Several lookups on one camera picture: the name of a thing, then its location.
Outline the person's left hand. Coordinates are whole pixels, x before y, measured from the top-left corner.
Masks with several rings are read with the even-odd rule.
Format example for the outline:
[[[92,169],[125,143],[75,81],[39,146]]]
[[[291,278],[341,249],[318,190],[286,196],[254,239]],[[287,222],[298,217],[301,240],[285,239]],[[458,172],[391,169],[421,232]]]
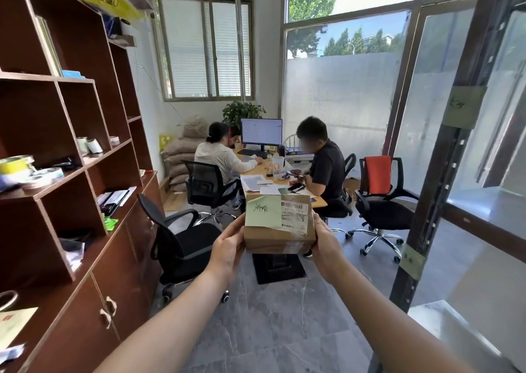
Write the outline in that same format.
[[[245,241],[235,246],[228,241],[228,227],[214,241],[205,272],[227,287],[236,277],[241,257],[245,252]]]

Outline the taped cardboard parcel box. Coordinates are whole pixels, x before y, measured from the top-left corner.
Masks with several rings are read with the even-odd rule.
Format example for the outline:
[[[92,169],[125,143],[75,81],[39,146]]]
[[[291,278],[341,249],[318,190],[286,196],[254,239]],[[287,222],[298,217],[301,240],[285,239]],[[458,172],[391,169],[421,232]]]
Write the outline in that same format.
[[[248,195],[246,200],[258,195]],[[244,229],[247,253],[301,254],[316,241],[311,198],[307,195],[278,195],[281,197],[281,229],[248,227]]]

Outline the person's left forearm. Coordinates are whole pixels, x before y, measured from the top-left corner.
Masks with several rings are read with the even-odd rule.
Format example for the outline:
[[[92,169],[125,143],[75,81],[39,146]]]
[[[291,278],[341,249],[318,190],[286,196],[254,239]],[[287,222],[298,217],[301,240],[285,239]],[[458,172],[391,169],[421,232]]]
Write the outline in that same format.
[[[121,343],[94,373],[178,373],[227,290],[230,272],[208,267]]]

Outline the white papers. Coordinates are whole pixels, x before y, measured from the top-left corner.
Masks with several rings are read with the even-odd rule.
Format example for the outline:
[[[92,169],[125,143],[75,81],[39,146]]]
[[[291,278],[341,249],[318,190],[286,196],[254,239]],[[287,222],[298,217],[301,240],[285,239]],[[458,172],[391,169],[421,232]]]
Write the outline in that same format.
[[[262,186],[275,184],[263,175],[242,175],[240,181],[244,192],[259,192]]]

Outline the black desk base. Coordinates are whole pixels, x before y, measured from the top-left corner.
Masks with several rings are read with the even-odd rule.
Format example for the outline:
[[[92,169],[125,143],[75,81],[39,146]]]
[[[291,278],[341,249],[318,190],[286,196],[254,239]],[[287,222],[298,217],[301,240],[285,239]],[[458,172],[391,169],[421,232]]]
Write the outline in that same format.
[[[306,277],[297,254],[252,254],[252,258],[259,285]]]

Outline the empty black mesh office chair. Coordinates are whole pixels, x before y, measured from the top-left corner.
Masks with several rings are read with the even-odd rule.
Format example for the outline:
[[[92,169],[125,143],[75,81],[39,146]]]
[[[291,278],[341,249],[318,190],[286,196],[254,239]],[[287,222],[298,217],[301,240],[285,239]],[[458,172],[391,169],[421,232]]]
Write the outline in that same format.
[[[173,298],[172,289],[195,280],[210,260],[214,241],[221,235],[221,230],[211,223],[201,223],[199,212],[187,209],[166,216],[145,195],[138,195],[142,210],[157,226],[157,233],[150,251],[150,257],[159,262],[162,274],[159,283],[164,306]],[[186,229],[174,233],[170,226],[186,216],[191,220]]]

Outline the white printer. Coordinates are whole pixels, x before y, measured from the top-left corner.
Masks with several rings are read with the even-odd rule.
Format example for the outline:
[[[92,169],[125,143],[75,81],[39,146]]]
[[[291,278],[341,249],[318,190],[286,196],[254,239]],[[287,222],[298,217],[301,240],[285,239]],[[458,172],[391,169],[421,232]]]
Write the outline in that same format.
[[[285,160],[290,164],[308,162],[311,163],[314,159],[314,154],[307,153],[300,147],[285,147]]]

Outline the pile of beige sacks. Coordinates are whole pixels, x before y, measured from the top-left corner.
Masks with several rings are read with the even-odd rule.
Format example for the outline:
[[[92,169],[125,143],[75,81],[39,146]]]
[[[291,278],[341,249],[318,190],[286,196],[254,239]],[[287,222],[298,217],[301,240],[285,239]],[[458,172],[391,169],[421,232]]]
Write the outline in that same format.
[[[169,141],[161,151],[167,188],[171,192],[185,192],[189,171],[184,161],[194,161],[198,146],[206,141],[209,123],[201,116],[190,117],[182,134]]]

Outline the small green paper note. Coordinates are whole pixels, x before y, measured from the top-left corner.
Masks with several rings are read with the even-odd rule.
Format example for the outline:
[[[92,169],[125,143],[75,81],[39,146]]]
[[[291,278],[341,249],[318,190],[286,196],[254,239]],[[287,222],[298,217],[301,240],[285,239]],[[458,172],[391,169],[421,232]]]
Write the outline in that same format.
[[[399,267],[413,280],[420,281],[427,257],[414,250],[408,243],[405,244]]]

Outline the green potted plant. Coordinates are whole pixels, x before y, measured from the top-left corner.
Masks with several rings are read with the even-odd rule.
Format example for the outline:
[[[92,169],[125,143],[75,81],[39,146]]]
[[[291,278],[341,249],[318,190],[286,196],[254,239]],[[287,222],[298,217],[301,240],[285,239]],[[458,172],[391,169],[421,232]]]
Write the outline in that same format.
[[[242,118],[262,118],[266,110],[259,104],[253,104],[248,101],[233,101],[222,110],[222,122],[227,124],[231,130],[232,136],[241,134]]]

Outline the black clipboard with papers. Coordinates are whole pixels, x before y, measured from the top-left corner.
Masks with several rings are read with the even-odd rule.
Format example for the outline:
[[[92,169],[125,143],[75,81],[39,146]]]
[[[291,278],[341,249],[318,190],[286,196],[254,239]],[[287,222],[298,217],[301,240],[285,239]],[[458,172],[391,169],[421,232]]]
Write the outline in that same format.
[[[112,217],[115,211],[128,201],[136,189],[137,187],[133,186],[124,190],[106,192],[98,196],[97,204],[103,216],[106,218]]]

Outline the black and white plastic bags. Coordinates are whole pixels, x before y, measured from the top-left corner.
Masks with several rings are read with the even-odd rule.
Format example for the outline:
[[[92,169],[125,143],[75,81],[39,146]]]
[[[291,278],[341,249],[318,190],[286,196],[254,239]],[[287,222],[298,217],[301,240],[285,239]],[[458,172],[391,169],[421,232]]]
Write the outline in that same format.
[[[82,265],[85,250],[94,240],[93,235],[91,229],[61,231],[57,234],[72,272],[76,272]]]

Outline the small cardboard box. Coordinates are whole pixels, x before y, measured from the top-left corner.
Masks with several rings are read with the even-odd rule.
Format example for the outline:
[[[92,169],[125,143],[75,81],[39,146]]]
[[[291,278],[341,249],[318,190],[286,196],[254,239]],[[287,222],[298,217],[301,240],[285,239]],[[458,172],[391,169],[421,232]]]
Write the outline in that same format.
[[[122,24],[128,25],[128,21],[105,13],[102,13],[102,20],[109,43],[122,48],[137,47],[134,36],[126,35],[122,32]]]

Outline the yellow envelope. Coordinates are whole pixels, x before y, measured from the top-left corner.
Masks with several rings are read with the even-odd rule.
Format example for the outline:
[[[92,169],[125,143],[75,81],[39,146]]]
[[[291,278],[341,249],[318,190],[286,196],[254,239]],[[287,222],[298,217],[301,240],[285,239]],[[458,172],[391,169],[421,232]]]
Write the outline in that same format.
[[[9,348],[37,309],[34,307],[0,312],[0,350]]]

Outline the green books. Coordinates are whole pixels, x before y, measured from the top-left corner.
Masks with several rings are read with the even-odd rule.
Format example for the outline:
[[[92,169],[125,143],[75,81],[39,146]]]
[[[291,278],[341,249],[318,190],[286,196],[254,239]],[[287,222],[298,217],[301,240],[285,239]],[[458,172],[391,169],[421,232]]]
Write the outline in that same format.
[[[62,67],[48,24],[41,16],[35,16],[36,29],[41,40],[44,56],[52,76],[62,77]]]

